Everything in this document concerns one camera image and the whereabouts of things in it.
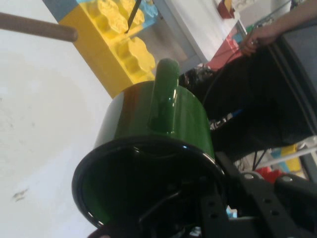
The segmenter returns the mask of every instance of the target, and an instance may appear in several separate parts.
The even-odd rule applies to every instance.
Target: stain
[[[21,201],[21,200],[23,200],[24,198],[25,198],[25,197],[20,197],[20,198],[16,199],[15,202]]]
[[[23,191],[17,192],[16,194],[14,194],[14,195],[12,196],[12,199],[15,200],[15,202],[18,202],[18,201],[24,199],[24,198],[25,198],[25,193],[26,193],[28,190],[29,190],[29,189],[27,188],[27,189],[25,189],[25,190],[23,190]]]

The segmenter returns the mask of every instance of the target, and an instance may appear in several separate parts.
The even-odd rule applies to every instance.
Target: mug handle
[[[156,132],[170,134],[174,131],[178,77],[176,61],[162,59],[158,63],[149,117],[149,128]]]

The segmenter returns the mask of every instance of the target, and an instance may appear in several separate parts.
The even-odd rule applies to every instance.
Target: white table
[[[220,0],[156,0],[155,5],[187,56],[182,72],[210,61],[240,19],[222,19]]]

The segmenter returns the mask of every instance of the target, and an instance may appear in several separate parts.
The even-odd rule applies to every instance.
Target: yellow lego brick
[[[142,23],[133,24],[129,32],[125,34],[128,30],[128,21],[119,11],[119,2],[93,0],[82,2],[79,5],[109,46],[135,35],[143,29]]]
[[[290,146],[282,147],[281,156],[285,156],[285,155],[289,155],[289,154],[295,153],[296,150],[297,150],[297,145],[290,145]]]
[[[96,1],[81,3],[59,23],[77,29],[78,40],[74,45],[110,96],[115,97],[134,83],[153,80],[154,75],[151,70],[155,67],[155,63],[152,61],[153,56],[144,47],[145,44],[139,38],[136,40],[127,38],[129,34],[132,34],[131,32],[109,39],[108,35],[100,30],[101,24],[98,23],[100,19],[97,13],[98,11],[104,13],[105,9],[102,4],[99,6],[97,4],[94,10],[93,7],[89,8],[89,4],[96,4]],[[125,59],[124,50],[121,49],[119,56],[118,49],[123,42],[128,45],[126,55],[130,54],[134,57],[132,66]]]
[[[128,20],[135,5],[135,0],[116,0],[116,3],[118,4],[119,11],[122,16],[124,16],[125,19]],[[144,14],[140,9],[138,9],[131,27],[143,24],[144,21]]]
[[[112,39],[128,30],[127,20],[112,0],[96,0],[86,4],[89,15],[104,36]]]
[[[147,51],[145,43],[138,37],[120,42],[116,51],[127,70],[133,75],[133,79],[136,79],[134,83],[137,83],[138,78],[155,68],[154,57]]]
[[[289,171],[291,172],[297,172],[297,171],[300,171],[302,169],[302,166],[301,166],[301,162],[299,160],[299,158],[294,158],[294,159],[291,159],[291,160],[287,160],[285,161]]]

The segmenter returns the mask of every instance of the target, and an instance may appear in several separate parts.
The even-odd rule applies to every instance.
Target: white surface
[[[0,10],[55,22],[41,0]],[[87,237],[71,180],[110,97],[71,43],[0,30],[0,55],[0,237]]]
[[[222,19],[219,0],[164,0],[202,62],[210,61],[240,18]]]
[[[266,17],[274,10],[281,7],[289,0],[257,0],[254,4],[249,5],[242,11],[240,11],[241,22],[245,27],[248,27],[257,21],[261,20],[263,17]],[[290,10],[291,3],[287,4],[280,11],[277,12],[276,16],[281,16]]]
[[[251,6],[259,0],[232,0],[232,5],[236,11],[242,11],[243,9]]]

